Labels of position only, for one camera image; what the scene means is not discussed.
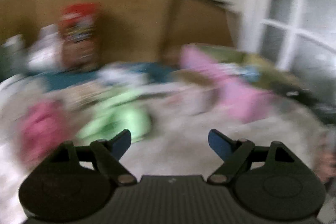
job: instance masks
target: light pink object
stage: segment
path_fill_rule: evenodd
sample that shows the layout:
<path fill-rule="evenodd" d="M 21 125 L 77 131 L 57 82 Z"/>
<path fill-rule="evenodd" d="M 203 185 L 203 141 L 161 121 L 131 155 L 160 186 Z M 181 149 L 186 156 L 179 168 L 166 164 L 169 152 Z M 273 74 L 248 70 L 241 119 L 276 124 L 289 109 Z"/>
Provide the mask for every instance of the light pink object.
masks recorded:
<path fill-rule="evenodd" d="M 195 44 L 181 49 L 182 68 L 195 70 L 212 79 L 219 91 L 219 104 L 228 107 L 231 117 L 247 123 L 268 116 L 272 92 L 254 88 L 237 76 L 231 76 L 216 66 L 217 60 L 197 48 Z"/>
<path fill-rule="evenodd" d="M 62 104 L 45 100 L 28 110 L 21 124 L 22 160 L 35 164 L 41 161 L 70 134 Z"/>

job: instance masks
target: white window frame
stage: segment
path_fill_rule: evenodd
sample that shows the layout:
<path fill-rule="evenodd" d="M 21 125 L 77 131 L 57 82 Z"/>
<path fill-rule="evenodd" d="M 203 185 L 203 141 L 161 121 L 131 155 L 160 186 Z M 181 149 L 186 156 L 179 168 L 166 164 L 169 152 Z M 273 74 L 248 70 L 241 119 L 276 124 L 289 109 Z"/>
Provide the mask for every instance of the white window frame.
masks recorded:
<path fill-rule="evenodd" d="M 290 70 L 297 50 L 297 39 L 295 39 L 297 35 L 309 38 L 316 44 L 322 45 L 333 52 L 336 51 L 336 43 L 331 44 L 317 33 L 300 28 L 305 0 L 292 0 L 288 24 L 267 18 L 270 1 L 245 0 L 238 45 L 239 49 L 259 53 L 266 26 L 273 26 L 286 30 L 286 35 L 276 62 L 276 67 L 279 70 Z"/>

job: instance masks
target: triangular cutout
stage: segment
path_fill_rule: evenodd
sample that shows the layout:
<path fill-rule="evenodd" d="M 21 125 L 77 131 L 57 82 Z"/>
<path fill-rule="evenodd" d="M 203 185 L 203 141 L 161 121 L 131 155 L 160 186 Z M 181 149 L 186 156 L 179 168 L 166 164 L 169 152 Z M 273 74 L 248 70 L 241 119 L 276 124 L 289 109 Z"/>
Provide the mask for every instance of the triangular cutout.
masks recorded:
<path fill-rule="evenodd" d="M 294 162 L 292 157 L 282 147 L 278 147 L 275 152 L 275 161 Z"/>

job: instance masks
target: green cloth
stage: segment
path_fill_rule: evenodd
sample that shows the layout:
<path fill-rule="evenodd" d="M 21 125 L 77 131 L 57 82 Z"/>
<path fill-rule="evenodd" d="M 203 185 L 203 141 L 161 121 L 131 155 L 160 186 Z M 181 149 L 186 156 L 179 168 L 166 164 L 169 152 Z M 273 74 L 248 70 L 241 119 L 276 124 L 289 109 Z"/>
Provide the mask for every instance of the green cloth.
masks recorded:
<path fill-rule="evenodd" d="M 112 87 L 101 96 L 92 119 L 78 134 L 85 143 L 109 140 L 124 129 L 132 134 L 132 143 L 141 141 L 151 129 L 147 111 L 139 105 L 138 90 Z"/>

